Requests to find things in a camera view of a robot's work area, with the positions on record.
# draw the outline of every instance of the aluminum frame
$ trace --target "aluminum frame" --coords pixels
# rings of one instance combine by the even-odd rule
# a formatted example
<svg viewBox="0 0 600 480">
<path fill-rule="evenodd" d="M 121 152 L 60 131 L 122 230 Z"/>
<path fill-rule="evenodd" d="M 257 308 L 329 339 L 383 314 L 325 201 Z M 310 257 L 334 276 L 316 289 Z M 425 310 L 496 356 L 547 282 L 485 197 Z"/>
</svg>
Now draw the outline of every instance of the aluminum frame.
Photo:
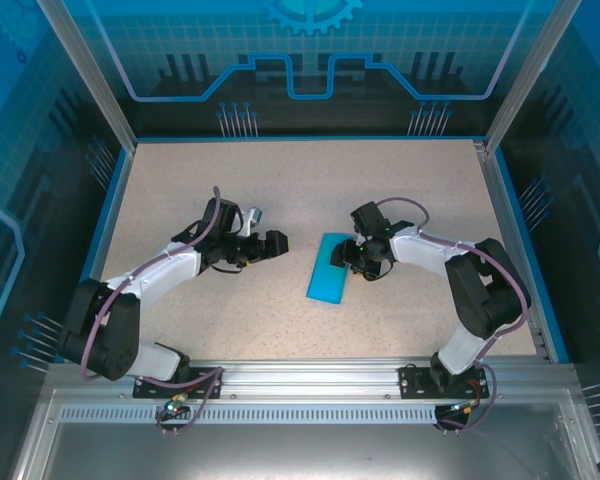
<svg viewBox="0 0 600 480">
<path fill-rule="evenodd" d="M 531 295 L 529 328 L 534 339 L 534 344 L 536 345 L 536 350 L 538 355 L 547 357 L 552 362 L 558 362 L 559 359 L 555 347 L 556 340 L 552 338 L 547 314 L 542 307 L 538 291 L 539 286 L 533 275 L 529 258 L 525 253 L 524 242 L 515 221 L 513 205 L 507 195 L 500 165 L 495 158 L 495 153 L 487 152 L 482 142 L 476 142 L 476 154 L 480 161 L 507 253 L 518 268 L 518 273 Z"/>
<path fill-rule="evenodd" d="M 133 154 L 138 141 L 131 125 L 64 2 L 37 1 L 118 141 L 127 152 Z"/>
<path fill-rule="evenodd" d="M 553 50 L 571 23 L 571 19 L 578 10 L 581 1 L 557 0 L 556 6 L 549 14 L 542 31 L 527 55 L 527 59 L 520 68 L 520 73 L 518 73 L 489 127 L 485 137 L 485 144 L 489 153 L 494 153 L 500 146 L 500 142 L 502 142 L 513 120 L 518 115 L 533 85 L 546 67 Z"/>
<path fill-rule="evenodd" d="M 425 366 L 428 359 L 209 361 L 195 362 L 192 366 L 224 366 L 222 392 L 219 400 L 212 401 L 211 405 L 214 406 L 258 405 L 274 410 L 287 404 L 364 405 L 367 410 L 373 411 L 388 405 L 441 404 L 435 400 L 400 399 L 397 369 L 407 363 Z M 595 446 L 588 446 L 586 434 L 586 428 L 591 427 L 591 420 L 586 413 L 574 367 L 551 364 L 534 357 L 489 357 L 489 364 L 498 377 L 499 404 L 560 407 L 565 426 L 563 443 L 571 446 L 575 468 L 581 478 L 599 478 L 596 476 Z M 115 383 L 98 380 L 87 384 L 79 375 L 78 365 L 52 365 L 13 478 L 31 480 L 44 477 L 58 425 L 63 422 L 61 413 L 64 407 L 88 403 L 97 409 L 98 406 L 158 406 L 162 403 L 135 400 L 131 397 L 132 388 L 133 379 Z"/>
</svg>

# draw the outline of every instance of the speckled tabletop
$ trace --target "speckled tabletop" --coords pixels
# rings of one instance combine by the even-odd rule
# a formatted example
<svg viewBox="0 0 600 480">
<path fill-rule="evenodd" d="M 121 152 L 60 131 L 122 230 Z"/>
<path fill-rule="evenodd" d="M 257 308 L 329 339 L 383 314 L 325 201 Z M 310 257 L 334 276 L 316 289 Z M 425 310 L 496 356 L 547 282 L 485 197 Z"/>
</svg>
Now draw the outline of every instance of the speckled tabletop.
<svg viewBox="0 0 600 480">
<path fill-rule="evenodd" d="M 141 336 L 196 359 L 429 356 L 458 324 L 446 278 L 396 265 L 379 282 L 349 275 L 340 305 L 306 297 L 325 232 L 353 232 L 349 213 L 404 195 L 427 206 L 427 229 L 451 238 L 500 238 L 470 140 L 356 140 L 141 144 L 103 278 L 157 254 L 223 198 L 263 211 L 258 231 L 289 237 L 288 254 L 240 275 L 207 271 L 157 302 Z M 417 223 L 405 204 L 388 218 Z M 527 328 L 493 354 L 532 354 Z"/>
</svg>

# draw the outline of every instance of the glass panel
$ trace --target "glass panel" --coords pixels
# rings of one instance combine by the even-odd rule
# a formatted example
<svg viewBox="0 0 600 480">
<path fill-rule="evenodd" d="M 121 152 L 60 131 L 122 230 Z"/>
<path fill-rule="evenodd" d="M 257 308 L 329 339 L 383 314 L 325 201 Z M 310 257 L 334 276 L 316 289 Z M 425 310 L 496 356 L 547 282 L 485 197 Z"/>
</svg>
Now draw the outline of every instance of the glass panel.
<svg viewBox="0 0 600 480">
<path fill-rule="evenodd" d="M 64 315 L 119 152 L 36 2 L 0 2 L 0 478 L 54 361 L 25 314 Z"/>
<path fill-rule="evenodd" d="M 580 478 L 557 416 L 501 405 L 459 437 L 431 425 L 200 424 L 180 448 L 153 425 L 63 424 L 45 478 Z"/>
<path fill-rule="evenodd" d="M 67 4 L 141 136 L 439 136 L 486 132 L 554 0 Z"/>
<path fill-rule="evenodd" d="M 600 2 L 580 5 L 502 150 L 569 356 L 600 384 Z"/>
</svg>

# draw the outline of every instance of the gear logo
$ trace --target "gear logo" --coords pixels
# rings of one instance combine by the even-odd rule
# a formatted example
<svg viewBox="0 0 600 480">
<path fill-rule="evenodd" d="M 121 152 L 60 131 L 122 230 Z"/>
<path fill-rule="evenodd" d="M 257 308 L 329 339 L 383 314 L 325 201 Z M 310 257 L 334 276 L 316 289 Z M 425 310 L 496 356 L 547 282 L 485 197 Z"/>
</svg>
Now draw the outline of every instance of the gear logo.
<svg viewBox="0 0 600 480">
<path fill-rule="evenodd" d="M 39 22 L 36 0 L 0 0 L 0 27 L 19 49 L 36 37 Z"/>
<path fill-rule="evenodd" d="M 353 10 L 362 7 L 361 0 L 264 0 L 269 20 L 280 22 L 280 28 L 290 27 L 293 33 L 316 30 L 326 34 L 330 28 L 340 28 L 342 20 L 351 20 Z"/>
</svg>

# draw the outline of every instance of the enclosure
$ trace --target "enclosure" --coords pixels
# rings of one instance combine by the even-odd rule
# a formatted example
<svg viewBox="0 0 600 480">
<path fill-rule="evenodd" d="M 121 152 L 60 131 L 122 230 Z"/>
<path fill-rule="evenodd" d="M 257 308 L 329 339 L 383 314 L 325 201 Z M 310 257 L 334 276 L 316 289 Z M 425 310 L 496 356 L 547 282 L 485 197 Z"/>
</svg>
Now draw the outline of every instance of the enclosure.
<svg viewBox="0 0 600 480">
<path fill-rule="evenodd" d="M 492 3 L 0 1 L 0 478 L 600 478 L 600 2 Z M 224 368 L 163 439 L 164 400 L 86 383 L 58 334 L 214 185 L 289 252 L 143 311 L 141 338 Z M 457 438 L 433 427 L 454 400 L 399 377 L 458 325 L 445 277 L 307 296 L 323 235 L 393 196 L 501 241 L 531 296 Z"/>
</svg>

